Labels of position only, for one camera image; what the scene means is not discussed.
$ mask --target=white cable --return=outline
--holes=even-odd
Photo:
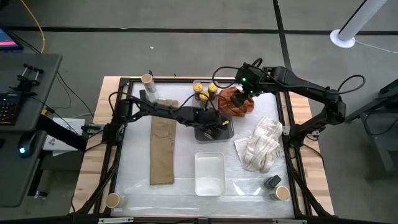
[[[91,115],[91,113],[79,114],[79,115],[76,115],[76,116],[71,117],[71,118],[79,118],[81,116],[87,116],[87,115]]]
[[[391,50],[386,50],[386,49],[382,49],[382,48],[380,48],[380,47],[375,47],[375,46],[372,46],[372,45],[369,45],[369,44],[365,44],[365,43],[362,43],[362,42],[357,41],[357,40],[355,40],[355,42],[357,42],[357,43],[359,43],[359,44],[362,44],[362,45],[365,45],[365,46],[368,46],[368,47],[372,47],[372,48],[374,48],[374,49],[382,50],[382,51],[385,51],[385,52],[389,52],[389,53],[393,53],[393,54],[397,54],[397,53],[398,53],[398,52],[393,52],[393,51],[391,51]]]

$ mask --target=white stand base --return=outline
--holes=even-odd
[[[343,41],[338,38],[338,33],[340,32],[339,29],[333,30],[330,33],[330,40],[338,47],[341,48],[350,48],[355,44],[355,38],[353,37],[351,40]]]

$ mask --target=floor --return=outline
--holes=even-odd
[[[347,114],[376,96],[378,89],[398,75],[394,54],[356,44],[339,49],[328,35],[286,34],[287,54],[282,54],[279,34],[181,33],[167,29],[278,29],[273,0],[25,0],[43,27],[105,27],[80,31],[46,32],[48,54],[63,55],[60,73],[94,110],[105,75],[209,76],[222,65],[240,66],[262,57],[267,66],[287,65],[301,78],[337,88],[348,76],[362,74],[366,85],[343,95]],[[339,29],[362,0],[278,0],[285,30]],[[363,30],[397,31],[398,2],[388,1]],[[35,26],[18,1],[0,12],[6,26]],[[164,28],[155,32],[146,29]],[[36,31],[17,31],[38,49]],[[359,41],[398,50],[397,35],[359,35]],[[221,74],[233,76],[233,73]],[[344,87],[358,85],[351,80]],[[47,101],[65,106],[67,96],[56,83]],[[322,105],[311,101],[313,114]],[[74,96],[70,109],[59,109],[64,117],[87,113]],[[377,169],[372,150],[360,122],[328,126],[319,140],[336,215],[343,218],[397,223],[397,180],[366,182],[364,176]],[[64,215],[69,211],[77,174],[57,172],[47,201],[24,200],[19,208],[0,209],[0,219]]]

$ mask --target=white pole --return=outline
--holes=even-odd
[[[330,40],[342,48],[352,47],[355,35],[386,2],[387,0],[364,0],[343,28],[330,34]]]

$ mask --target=table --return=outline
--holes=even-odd
[[[93,122],[96,124],[106,124],[111,121],[111,110],[108,103],[108,96],[117,91],[121,77],[104,77],[103,85],[99,94],[96,113]],[[159,78],[185,78],[185,77],[159,77]],[[296,123],[303,123],[310,119],[311,111],[308,104],[308,99],[294,93],[290,94],[294,118]],[[282,106],[286,109],[285,100],[282,97]],[[284,110],[284,116],[287,117],[287,112]],[[88,141],[87,147],[98,144],[101,141],[101,136],[97,135]],[[309,146],[319,150],[318,143],[314,141],[305,140]],[[83,163],[80,170],[80,175],[75,189],[73,204],[76,209],[79,209],[91,196],[100,180],[101,168],[103,165],[103,158],[106,145],[96,147],[84,156]],[[317,200],[323,205],[324,209],[333,213],[333,207],[330,200],[328,184],[326,181],[325,171],[322,166],[322,160],[313,151],[306,147],[302,147],[302,161],[305,171],[305,177],[308,188],[312,191]],[[104,209],[104,198],[108,194],[109,184],[103,193],[103,203],[101,204],[100,211]],[[297,195],[301,211],[304,211],[304,202],[301,196],[301,191],[297,187]]]

